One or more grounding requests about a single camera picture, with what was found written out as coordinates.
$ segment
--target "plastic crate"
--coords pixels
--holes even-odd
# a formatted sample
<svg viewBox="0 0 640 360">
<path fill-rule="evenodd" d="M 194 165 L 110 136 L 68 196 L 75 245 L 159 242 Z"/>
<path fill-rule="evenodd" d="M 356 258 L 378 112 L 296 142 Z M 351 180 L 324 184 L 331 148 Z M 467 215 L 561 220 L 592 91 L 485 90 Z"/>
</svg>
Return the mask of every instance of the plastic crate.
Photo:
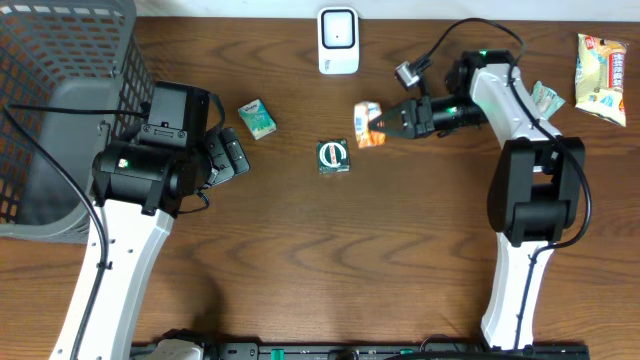
<svg viewBox="0 0 640 360">
<path fill-rule="evenodd" d="M 153 84 L 133 38 L 129 0 L 0 0 L 0 105 L 140 111 Z M 91 165 L 131 116 L 13 110 L 84 186 Z M 64 180 L 0 117 L 0 236 L 86 242 L 89 218 Z"/>
</svg>

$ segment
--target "black cable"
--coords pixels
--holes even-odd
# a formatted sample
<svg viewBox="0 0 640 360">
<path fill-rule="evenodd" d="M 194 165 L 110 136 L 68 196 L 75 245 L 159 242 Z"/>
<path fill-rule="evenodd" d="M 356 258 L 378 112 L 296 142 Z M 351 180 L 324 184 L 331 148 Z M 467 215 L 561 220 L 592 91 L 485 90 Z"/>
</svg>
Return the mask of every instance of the black cable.
<svg viewBox="0 0 640 360">
<path fill-rule="evenodd" d="M 582 185 L 582 190 L 584 192 L 584 197 L 585 197 L 585 216 L 584 216 L 584 220 L 583 220 L 582 226 L 580 227 L 580 230 L 578 231 L 578 233 L 572 239 L 570 239 L 568 241 L 565 241 L 565 242 L 562 242 L 562 243 L 559 243 L 559 244 L 549 244 L 547 246 L 541 247 L 541 248 L 537 249 L 536 251 L 534 251 L 533 254 L 531 255 L 531 261 L 529 263 L 529 272 L 527 274 L 527 280 L 525 282 L 524 293 L 523 293 L 522 302 L 521 302 L 521 306 L 520 306 L 520 313 L 517 314 L 518 323 L 517 323 L 517 326 L 516 326 L 516 336 L 515 336 L 516 340 L 515 340 L 515 344 L 514 344 L 514 350 L 515 350 L 515 349 L 518 349 L 518 344 L 520 342 L 520 333 L 522 331 L 522 320 L 524 318 L 524 310 L 526 308 L 527 297 L 529 295 L 529 290 L 530 290 L 530 287 L 531 287 L 531 280 L 533 278 L 533 270 L 535 268 L 535 265 L 537 264 L 538 256 L 540 256 L 540 254 L 542 252 L 547 251 L 547 250 L 562 249 L 562 248 L 569 247 L 569 246 L 577 243 L 584 236 L 584 234 L 587 232 L 587 229 L 589 228 L 589 224 L 591 223 L 591 212 L 592 212 L 592 206 L 593 206 L 592 198 L 591 198 L 591 189 L 589 188 L 589 182 L 587 181 L 587 177 L 584 174 L 584 171 L 582 170 L 582 166 L 580 166 L 580 164 L 578 163 L 576 158 L 573 156 L 573 154 L 555 136 L 553 136 L 547 130 L 545 130 L 542 126 L 540 126 L 540 120 L 536 119 L 531 114 L 531 112 L 526 107 L 526 105 L 524 104 L 524 102 L 520 98 L 520 95 L 518 94 L 518 91 L 515 88 L 515 85 L 514 85 L 515 79 L 513 78 L 513 69 L 518 65 L 518 62 L 520 61 L 520 59 L 522 58 L 522 56 L 524 55 L 524 53 L 526 52 L 526 49 L 527 49 L 524 40 L 522 40 L 522 38 L 520 36 L 518 36 L 516 33 L 514 33 L 510 29 L 508 29 L 508 28 L 506 28 L 506 27 L 504 27 L 504 26 L 502 26 L 502 25 L 500 25 L 500 24 L 498 24 L 498 23 L 496 23 L 494 21 L 491 21 L 491 20 L 486 20 L 486 19 L 482 19 L 482 18 L 468 18 L 468 19 L 460 20 L 460 21 L 454 23 L 453 25 L 451 25 L 444 32 L 444 34 L 440 37 L 440 39 L 438 39 L 436 44 L 431 48 L 431 50 L 429 50 L 429 52 L 427 52 L 426 54 L 422 55 L 420 58 L 418 58 L 418 60 L 416 60 L 413 63 L 413 66 L 416 69 L 416 71 L 420 71 L 421 72 L 422 70 L 424 70 L 425 65 L 430 64 L 431 55 L 436 51 L 436 49 L 440 46 L 440 44 L 442 43 L 444 38 L 449 34 L 449 32 L 451 32 L 451 30 L 453 30 L 456 26 L 458 26 L 460 24 L 467 23 L 467 22 L 481 22 L 481 23 L 485 23 L 485 24 L 491 25 L 493 27 L 496 27 L 496 28 L 506 32 L 507 34 L 512 36 L 514 39 L 516 39 L 518 41 L 518 43 L 520 43 L 520 46 L 521 46 L 520 53 L 509 64 L 507 84 L 508 84 L 509 88 L 511 89 L 511 92 L 513 93 L 513 96 L 515 97 L 516 102 L 522 108 L 524 113 L 527 115 L 527 117 L 529 118 L 529 121 L 531 121 L 531 125 L 533 127 L 535 127 L 538 131 L 540 131 L 544 136 L 546 136 L 549 139 L 549 141 L 551 141 L 554 144 L 554 146 L 559 150 L 559 152 L 562 153 L 562 156 L 564 156 L 569 161 L 571 166 L 575 169 L 576 173 L 578 174 L 578 178 L 580 180 L 580 183 Z"/>
<path fill-rule="evenodd" d="M 474 353 L 456 351 L 428 351 L 412 354 L 394 355 L 384 360 L 432 360 L 432 359 L 468 359 L 468 360 L 539 360 L 540 358 L 502 353 Z"/>
<path fill-rule="evenodd" d="M 449 341 L 451 343 L 451 345 L 453 345 L 453 347 L 456 349 L 457 352 L 460 352 L 460 349 L 458 348 L 458 345 L 456 345 L 456 343 L 453 341 L 452 338 L 450 338 L 449 336 L 445 335 L 445 334 L 432 334 L 429 335 L 429 337 L 427 337 L 426 339 L 424 339 L 424 341 L 422 342 L 422 344 L 420 344 L 420 351 L 424 351 L 426 349 L 427 344 L 429 344 L 429 341 L 435 337 L 441 337 L 446 339 L 447 341 Z"/>
<path fill-rule="evenodd" d="M 16 109 L 24 109 L 31 110 L 24 105 L 11 105 L 7 104 L 4 106 L 4 113 L 11 123 L 13 127 L 22 135 L 27 141 L 36 149 L 38 153 L 53 167 L 60 176 L 69 184 L 69 186 L 73 189 L 73 191 L 80 198 L 80 202 L 87 209 L 89 213 L 89 217 L 95 224 L 96 230 L 98 231 L 98 237 L 100 238 L 100 262 L 97 266 L 96 278 L 93 282 L 93 287 L 91 288 L 91 293 L 89 294 L 89 299 L 87 300 L 87 306 L 84 309 L 84 313 L 82 314 L 82 319 L 80 320 L 80 326 L 78 327 L 78 333 L 76 334 L 76 338 L 73 342 L 73 349 L 71 351 L 71 360 L 75 360 L 78 357 L 78 352 L 80 350 L 80 344 L 82 343 L 82 338 L 84 337 L 84 332 L 87 328 L 87 323 L 89 322 L 89 318 L 91 317 L 91 311 L 93 310 L 93 305 L 96 301 L 96 297 L 98 296 L 98 290 L 100 289 L 100 283 L 102 282 L 102 278 L 104 277 L 104 271 L 107 266 L 107 259 L 109 255 L 109 244 L 107 242 L 107 235 L 105 234 L 104 228 L 102 227 L 102 223 L 98 218 L 98 214 L 93 208 L 91 204 L 91 200 L 84 193 L 82 188 L 76 183 L 75 180 L 69 175 L 69 173 L 44 149 L 38 142 L 31 137 L 23 128 L 18 124 L 16 119 L 11 115 L 9 111 L 10 108 Z"/>
<path fill-rule="evenodd" d="M 200 189 L 196 190 L 196 195 L 198 195 L 198 197 L 202 200 L 204 206 L 193 210 L 178 211 L 178 214 L 192 214 L 194 212 L 207 210 L 209 208 L 209 198 L 207 197 L 207 195 L 205 195 L 205 193 L 203 193 Z"/>
<path fill-rule="evenodd" d="M 131 115 L 135 117 L 139 117 L 142 119 L 146 119 L 148 115 L 143 114 L 137 111 L 128 111 L 128 110 L 78 110 L 78 109 L 66 109 L 66 108 L 54 108 L 48 106 L 33 106 L 33 105 L 22 105 L 22 104 L 10 104 L 9 107 L 13 109 L 19 110 L 34 110 L 34 111 L 46 111 L 46 112 L 56 112 L 62 114 L 73 114 L 73 115 Z"/>
</svg>

